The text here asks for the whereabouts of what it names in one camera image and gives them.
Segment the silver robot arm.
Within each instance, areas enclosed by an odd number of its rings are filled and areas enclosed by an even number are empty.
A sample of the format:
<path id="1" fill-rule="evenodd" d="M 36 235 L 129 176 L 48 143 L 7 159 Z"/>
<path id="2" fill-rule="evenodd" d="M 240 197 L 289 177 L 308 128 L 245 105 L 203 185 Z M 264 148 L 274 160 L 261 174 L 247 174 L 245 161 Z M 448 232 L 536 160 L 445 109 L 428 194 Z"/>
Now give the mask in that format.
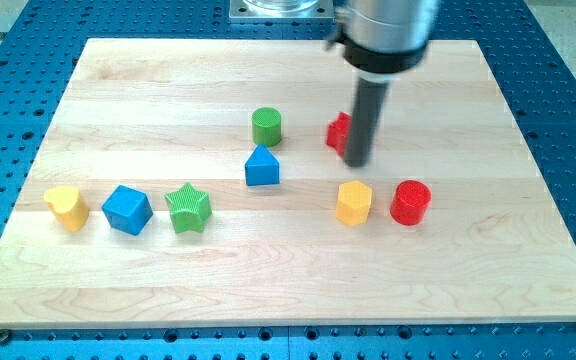
<path id="1" fill-rule="evenodd" d="M 394 75 L 423 59 L 440 8 L 439 0 L 354 0 L 336 9 L 327 47 L 343 46 L 358 73 L 343 160 L 365 166 Z"/>

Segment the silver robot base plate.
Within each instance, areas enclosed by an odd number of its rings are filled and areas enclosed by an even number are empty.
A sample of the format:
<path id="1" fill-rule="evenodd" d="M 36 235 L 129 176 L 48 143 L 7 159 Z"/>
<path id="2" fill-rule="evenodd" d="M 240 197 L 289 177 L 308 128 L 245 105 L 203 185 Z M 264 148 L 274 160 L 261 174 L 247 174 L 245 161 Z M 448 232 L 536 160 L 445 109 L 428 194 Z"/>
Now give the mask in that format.
<path id="1" fill-rule="evenodd" d="M 293 19 L 327 19 L 334 16 L 332 0 L 230 0 L 229 19 L 254 23 Z"/>

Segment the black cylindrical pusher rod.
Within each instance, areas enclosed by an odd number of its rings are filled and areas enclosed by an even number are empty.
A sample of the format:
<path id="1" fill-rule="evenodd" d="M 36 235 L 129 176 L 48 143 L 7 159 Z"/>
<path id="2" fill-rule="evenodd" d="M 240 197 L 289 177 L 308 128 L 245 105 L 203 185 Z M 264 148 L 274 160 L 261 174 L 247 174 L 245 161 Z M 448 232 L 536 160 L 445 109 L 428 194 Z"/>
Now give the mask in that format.
<path id="1" fill-rule="evenodd" d="M 350 167 L 368 163 L 388 87 L 388 74 L 359 72 L 344 148 L 344 162 Z"/>

